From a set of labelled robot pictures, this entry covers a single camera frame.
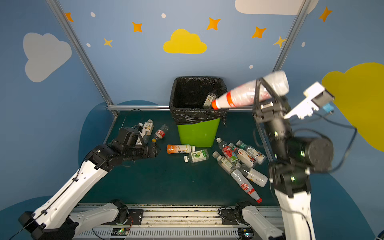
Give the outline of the white bottle red cap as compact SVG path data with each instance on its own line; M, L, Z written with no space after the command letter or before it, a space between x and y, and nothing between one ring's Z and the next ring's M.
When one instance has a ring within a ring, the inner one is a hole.
M286 95L290 90L288 79L284 71L270 73L264 76L264 80L279 96ZM256 82L257 80L247 82L223 94L213 101L213 109L229 109L252 105L255 98Z

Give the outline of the clear square osmanthus tea bottle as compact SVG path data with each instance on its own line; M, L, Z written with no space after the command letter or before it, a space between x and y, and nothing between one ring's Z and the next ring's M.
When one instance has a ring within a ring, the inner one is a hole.
M148 119L144 126L143 126L143 129L142 129L142 133L141 133L141 136L143 138L143 143L148 143L150 137L151 137L151 134L152 134L152 131L153 131L153 128L154 128L154 123L153 123L153 120L151 119Z

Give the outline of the clear lime juice bottle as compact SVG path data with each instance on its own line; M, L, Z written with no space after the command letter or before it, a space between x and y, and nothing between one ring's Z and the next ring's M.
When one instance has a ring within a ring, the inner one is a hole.
M184 156L184 162L197 163L197 162L208 160L209 158L210 156L209 156L208 150L204 149L200 151L191 152L187 156Z

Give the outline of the clear bottle green cap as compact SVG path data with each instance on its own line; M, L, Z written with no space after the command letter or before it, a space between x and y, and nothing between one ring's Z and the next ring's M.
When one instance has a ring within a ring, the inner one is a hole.
M257 170L250 168L245 164L236 164L236 168L251 182L255 183L259 187L265 187L268 182L268 177L264 174L258 172Z

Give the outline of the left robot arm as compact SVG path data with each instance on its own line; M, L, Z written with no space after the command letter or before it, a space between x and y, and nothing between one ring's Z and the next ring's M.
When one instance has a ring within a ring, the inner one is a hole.
M73 215L72 210L89 190L125 161L155 158L161 151L156 143L137 145L143 140L139 130L121 128L117 138L91 150L75 174L45 204L25 212L19 223L34 240L71 240L96 226L132 225L134 220L125 204L113 200L97 209Z

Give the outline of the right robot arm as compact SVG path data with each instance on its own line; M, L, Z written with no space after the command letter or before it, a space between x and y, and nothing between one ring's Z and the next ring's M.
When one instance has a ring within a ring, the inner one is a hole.
M327 172L333 161L333 143L325 135L296 137L290 118L311 116L335 98L316 82L304 92L305 99L293 109L263 78L256 81L253 117L264 128L270 145L268 155L270 186L282 211L284 230L268 221L253 205L240 204L243 221L263 240L314 240L311 214L310 174Z

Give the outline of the black bin liner bag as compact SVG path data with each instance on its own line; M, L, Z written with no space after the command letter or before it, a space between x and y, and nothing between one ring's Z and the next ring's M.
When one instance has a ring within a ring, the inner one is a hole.
M184 76L174 80L170 112L177 125L192 125L226 118L227 109L203 109L210 93L220 97L227 92L223 79L211 76Z

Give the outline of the clear bottle red label yellow cap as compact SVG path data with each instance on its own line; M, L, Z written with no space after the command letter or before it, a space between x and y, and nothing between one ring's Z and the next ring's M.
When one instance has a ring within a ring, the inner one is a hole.
M156 132L155 132L155 136L154 138L152 139L152 142L153 143L156 143L158 140L161 140L164 138L164 136L166 135L167 131L169 130L169 126L164 124L162 125Z

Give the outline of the clear bottle colourful label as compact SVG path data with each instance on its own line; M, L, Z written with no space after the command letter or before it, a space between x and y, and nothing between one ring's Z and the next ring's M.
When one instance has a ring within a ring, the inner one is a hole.
M241 140L238 140L236 145L241 149L245 150L253 159L255 159L258 165L262 165L264 163L266 156L254 147L246 145Z

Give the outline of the clear bottle red label right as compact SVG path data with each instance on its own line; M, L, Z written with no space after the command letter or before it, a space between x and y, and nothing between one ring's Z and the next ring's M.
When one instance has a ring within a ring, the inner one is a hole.
M231 162L233 165L236 165L240 160L238 159L235 152L232 148L227 144L227 142L223 141L221 138L216 139L219 149L222 150L224 156Z

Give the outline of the white bottle red logo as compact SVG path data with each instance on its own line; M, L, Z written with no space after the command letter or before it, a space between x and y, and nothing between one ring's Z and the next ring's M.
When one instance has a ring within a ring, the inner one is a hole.
M258 195L254 187L250 184L250 182L243 176L243 174L238 170L234 170L231 173L232 178L238 183L241 189L247 193L251 198L256 200L258 204L260 204L263 200Z

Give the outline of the aluminium right frame post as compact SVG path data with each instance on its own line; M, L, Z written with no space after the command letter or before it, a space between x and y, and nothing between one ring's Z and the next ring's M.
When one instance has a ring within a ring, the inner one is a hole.
M273 72L280 71L289 55L289 52L301 30L303 23L308 15L312 0L304 0L299 8L299 11L293 21L293 24L289 30L286 41L282 46L279 56L273 68Z

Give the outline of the aluminium frame post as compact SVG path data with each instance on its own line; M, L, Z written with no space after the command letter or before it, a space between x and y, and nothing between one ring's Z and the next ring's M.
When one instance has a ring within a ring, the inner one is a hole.
M279 56L273 68L273 72L280 71L289 55L289 52L301 30L303 23L308 15L312 0L304 0L299 8L299 11L293 21L293 24L289 30L286 41L282 46Z
M86 51L82 46L78 36L76 35L75 30L71 26L71 23L68 20L60 2L57 0L46 0L46 2L50 7L50 9L52 10L53 14L55 15L56 19L58 20L59 24L61 25L62 29L64 30L65 34L69 38L72 46L77 52L80 60L82 61L84 67L89 73L91 79L93 80L95 86L99 90L107 106L114 105L112 98L108 94L107 89L104 86L100 76L98 75L95 67L91 63L91 60L89 59L88 55L86 54Z

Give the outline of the aluminium back frame rail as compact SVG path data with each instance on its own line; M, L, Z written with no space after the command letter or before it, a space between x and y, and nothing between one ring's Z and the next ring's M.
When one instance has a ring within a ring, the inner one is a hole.
M132 111L134 109L139 109L140 111L169 111L169 106L144 106L144 105L107 105L108 111ZM246 106L241 108L232 108L228 109L232 112L251 112L253 110L252 106Z

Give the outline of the aluminium left frame post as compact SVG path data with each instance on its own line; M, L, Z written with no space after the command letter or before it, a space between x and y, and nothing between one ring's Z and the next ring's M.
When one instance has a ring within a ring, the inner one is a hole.
M58 20L59 24L61 25L62 29L64 30L65 34L69 38L72 46L77 52L80 60L82 61L84 67L89 73L91 79L93 80L95 86L99 90L107 106L114 105L112 98L108 94L107 89L104 86L100 76L98 75L95 67L91 63L91 60L89 59L88 55L86 54L86 51L82 46L78 36L76 35L75 30L71 26L71 23L68 20L60 2L57 0L46 0L46 2L50 7L50 9L52 10L53 14L55 15L56 19Z

